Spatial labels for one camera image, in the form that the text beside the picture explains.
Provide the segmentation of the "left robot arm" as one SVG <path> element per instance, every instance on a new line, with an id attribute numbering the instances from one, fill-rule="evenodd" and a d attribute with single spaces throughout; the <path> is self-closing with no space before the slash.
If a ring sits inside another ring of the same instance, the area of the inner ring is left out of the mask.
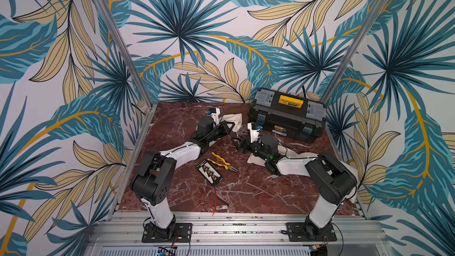
<path id="1" fill-rule="evenodd" d="M 240 126 L 239 121 L 219 121 L 210 114 L 200 119 L 189 141 L 173 149 L 144 154 L 129 187 L 150 213 L 145 232 L 155 232 L 163 240 L 174 235 L 176 218 L 169 208 L 167 195 L 175 170 L 202 157 L 218 140 L 237 132 Z"/>

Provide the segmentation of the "cream cloth bag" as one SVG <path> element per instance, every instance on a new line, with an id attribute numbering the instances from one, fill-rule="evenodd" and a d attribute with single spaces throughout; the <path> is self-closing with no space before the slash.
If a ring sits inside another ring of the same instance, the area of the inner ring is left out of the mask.
<path id="1" fill-rule="evenodd" d="M 357 176 L 358 170 L 354 167 L 345 164 L 337 159 L 337 157 L 330 152 L 323 152 L 322 154 L 316 154 L 312 152 L 303 152 L 301 154 L 295 153 L 295 151 L 279 146 L 279 153 L 283 154 L 284 157 L 277 164 L 278 170 L 282 175 L 303 175 L 311 177 L 316 182 L 316 175 L 310 173 L 309 164 L 312 161 L 321 161 L 322 168 L 330 173 L 334 177 L 335 171 L 347 172 L 349 176 L 354 180 L 356 187 L 359 185 L 359 178 Z"/>
<path id="2" fill-rule="evenodd" d="M 234 127 L 232 129 L 233 132 L 237 132 L 241 126 L 242 126 L 242 115 L 239 113 L 239 114 L 228 114 L 228 115 L 224 115 L 221 120 L 222 121 L 226 121 L 226 122 L 232 122 L 234 123 Z"/>

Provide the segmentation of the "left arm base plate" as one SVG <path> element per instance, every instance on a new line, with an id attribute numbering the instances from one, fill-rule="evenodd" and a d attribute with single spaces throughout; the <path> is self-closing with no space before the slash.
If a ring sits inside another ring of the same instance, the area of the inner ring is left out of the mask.
<path id="1" fill-rule="evenodd" d="M 193 224 L 191 223 L 176 223 L 171 224 L 169 228 L 163 229 L 149 222 L 145 225 L 142 243 L 157 244 L 157 243 L 189 243 L 193 232 Z"/>

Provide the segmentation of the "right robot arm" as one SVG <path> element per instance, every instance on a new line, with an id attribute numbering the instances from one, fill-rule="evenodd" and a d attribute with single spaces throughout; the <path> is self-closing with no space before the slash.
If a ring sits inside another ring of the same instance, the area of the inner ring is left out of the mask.
<path id="1" fill-rule="evenodd" d="M 357 197 L 358 178 L 353 169 L 329 152 L 309 156 L 289 157 L 278 150 L 278 140 L 263 136 L 252 141 L 247 136 L 234 137 L 238 151 L 250 154 L 272 175 L 299 175 L 309 177 L 318 189 L 315 207 L 303 223 L 289 225 L 285 234 L 291 241 L 333 241 L 332 219 L 346 200 Z"/>

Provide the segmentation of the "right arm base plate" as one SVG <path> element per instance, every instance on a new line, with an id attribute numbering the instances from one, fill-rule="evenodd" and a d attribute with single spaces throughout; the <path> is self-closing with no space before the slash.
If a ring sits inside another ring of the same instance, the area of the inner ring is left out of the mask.
<path id="1" fill-rule="evenodd" d="M 282 232 L 289 237 L 290 242 L 335 242 L 337 236 L 332 223 L 319 228 L 306 222 L 288 222 Z"/>

